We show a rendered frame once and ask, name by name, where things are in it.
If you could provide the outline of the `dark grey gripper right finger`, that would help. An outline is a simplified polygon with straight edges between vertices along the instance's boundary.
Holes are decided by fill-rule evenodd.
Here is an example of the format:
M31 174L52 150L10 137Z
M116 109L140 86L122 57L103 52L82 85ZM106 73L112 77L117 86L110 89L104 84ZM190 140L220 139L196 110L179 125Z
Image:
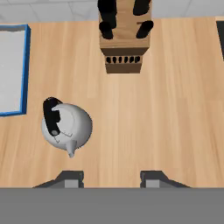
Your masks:
M162 171L140 171L141 188L187 187L182 183L169 179Z

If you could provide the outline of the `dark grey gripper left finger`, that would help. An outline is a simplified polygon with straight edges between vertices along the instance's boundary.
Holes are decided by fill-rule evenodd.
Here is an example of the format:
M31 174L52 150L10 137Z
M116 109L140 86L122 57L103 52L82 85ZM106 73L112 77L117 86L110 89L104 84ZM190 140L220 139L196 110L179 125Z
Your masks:
M62 171L56 179L52 179L37 188L83 188L84 171Z

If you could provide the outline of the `blue-rimmed grey tray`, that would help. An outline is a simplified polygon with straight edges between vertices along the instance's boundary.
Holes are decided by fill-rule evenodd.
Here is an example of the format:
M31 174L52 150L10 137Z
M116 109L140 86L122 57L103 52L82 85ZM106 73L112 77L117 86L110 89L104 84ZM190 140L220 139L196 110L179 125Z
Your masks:
M28 24L0 25L0 116L26 114L30 46Z

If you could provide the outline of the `wooden knife block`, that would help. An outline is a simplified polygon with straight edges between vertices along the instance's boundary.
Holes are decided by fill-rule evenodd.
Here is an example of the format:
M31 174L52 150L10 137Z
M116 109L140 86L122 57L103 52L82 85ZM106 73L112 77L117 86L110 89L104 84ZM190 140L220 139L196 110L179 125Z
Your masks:
M152 20L152 0L150 11L142 16L133 15L134 2L116 0L116 27L112 29L112 39L103 38L99 29L100 49L108 74L139 74L143 56L150 48L151 31L146 38L137 38L136 35L142 22ZM99 24L102 21L99 12Z

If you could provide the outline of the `black hob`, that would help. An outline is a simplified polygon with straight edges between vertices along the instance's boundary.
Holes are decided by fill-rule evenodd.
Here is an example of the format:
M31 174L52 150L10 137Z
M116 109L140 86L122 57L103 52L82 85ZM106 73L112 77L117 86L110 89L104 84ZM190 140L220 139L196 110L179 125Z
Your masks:
M220 48L222 52L222 58L224 60L224 21L217 21L217 30L219 34L219 39L220 39Z

